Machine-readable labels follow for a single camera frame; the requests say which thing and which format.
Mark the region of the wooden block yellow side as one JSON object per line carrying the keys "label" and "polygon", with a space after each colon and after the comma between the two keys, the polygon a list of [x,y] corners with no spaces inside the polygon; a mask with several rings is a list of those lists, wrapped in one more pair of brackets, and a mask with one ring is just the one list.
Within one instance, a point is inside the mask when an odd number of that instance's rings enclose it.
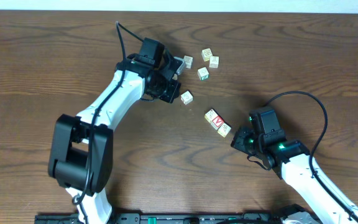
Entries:
{"label": "wooden block yellow side", "polygon": [[218,129],[218,134],[220,134],[222,137],[225,138],[230,131],[231,131],[230,125],[228,125],[227,123],[223,123]]}

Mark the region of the wooden block red side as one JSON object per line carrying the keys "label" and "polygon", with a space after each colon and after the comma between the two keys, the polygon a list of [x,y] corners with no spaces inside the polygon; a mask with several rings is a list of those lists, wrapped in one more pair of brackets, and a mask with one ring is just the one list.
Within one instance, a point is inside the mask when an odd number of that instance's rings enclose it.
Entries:
{"label": "wooden block red side", "polygon": [[191,94],[190,91],[186,91],[186,92],[182,93],[180,98],[184,105],[187,105],[193,101],[193,95]]}

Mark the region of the red letter block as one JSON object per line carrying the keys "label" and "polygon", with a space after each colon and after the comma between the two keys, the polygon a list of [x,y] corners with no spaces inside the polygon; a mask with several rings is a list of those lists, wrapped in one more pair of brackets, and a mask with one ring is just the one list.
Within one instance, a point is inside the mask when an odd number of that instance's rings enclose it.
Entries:
{"label": "red letter block", "polygon": [[215,130],[218,130],[224,124],[224,120],[222,117],[216,116],[211,120],[210,124]]}

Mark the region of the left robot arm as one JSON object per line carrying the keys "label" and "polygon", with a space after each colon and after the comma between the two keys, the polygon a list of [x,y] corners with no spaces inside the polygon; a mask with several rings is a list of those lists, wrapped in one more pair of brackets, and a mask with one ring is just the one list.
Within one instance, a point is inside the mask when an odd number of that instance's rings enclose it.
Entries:
{"label": "left robot arm", "polygon": [[111,83],[76,116],[56,121],[48,174],[66,189],[78,222],[107,223],[112,215],[105,186],[112,171],[113,137],[128,109],[144,95],[172,103],[179,96],[174,78],[186,67],[160,42],[144,39],[139,53],[125,55]]}

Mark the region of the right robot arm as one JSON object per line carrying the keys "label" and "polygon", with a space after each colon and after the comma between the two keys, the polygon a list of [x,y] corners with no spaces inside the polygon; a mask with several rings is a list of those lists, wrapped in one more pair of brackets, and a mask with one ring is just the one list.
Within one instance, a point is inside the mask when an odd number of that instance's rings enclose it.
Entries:
{"label": "right robot arm", "polygon": [[273,108],[249,112],[252,127],[241,127],[231,147],[272,170],[295,189],[322,223],[358,223],[358,206],[322,171],[311,151],[299,140],[288,140]]}

